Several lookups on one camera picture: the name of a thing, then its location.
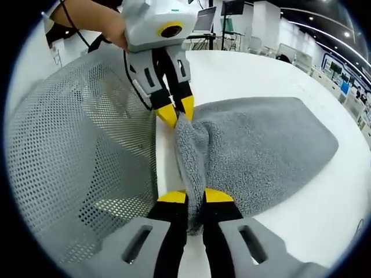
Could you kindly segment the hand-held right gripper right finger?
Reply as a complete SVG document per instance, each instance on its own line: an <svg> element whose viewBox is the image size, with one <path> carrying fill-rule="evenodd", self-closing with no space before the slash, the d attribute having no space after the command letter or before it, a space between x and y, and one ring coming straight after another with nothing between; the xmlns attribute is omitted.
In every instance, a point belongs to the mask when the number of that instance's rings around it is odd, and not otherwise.
<svg viewBox="0 0 371 278"><path fill-rule="evenodd" d="M212 277L292 277L293 257L284 241L253 218L244 218L233 198L205 189L203 243Z"/></svg>

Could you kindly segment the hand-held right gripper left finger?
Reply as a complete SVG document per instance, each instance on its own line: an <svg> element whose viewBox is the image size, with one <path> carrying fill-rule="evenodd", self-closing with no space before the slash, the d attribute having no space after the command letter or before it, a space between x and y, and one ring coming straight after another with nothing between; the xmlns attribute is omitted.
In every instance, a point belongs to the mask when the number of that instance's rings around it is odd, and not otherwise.
<svg viewBox="0 0 371 278"><path fill-rule="evenodd" d="M186 192L163 195L146 217L131 220L104 239L100 277L177 277L187 225Z"/></svg>

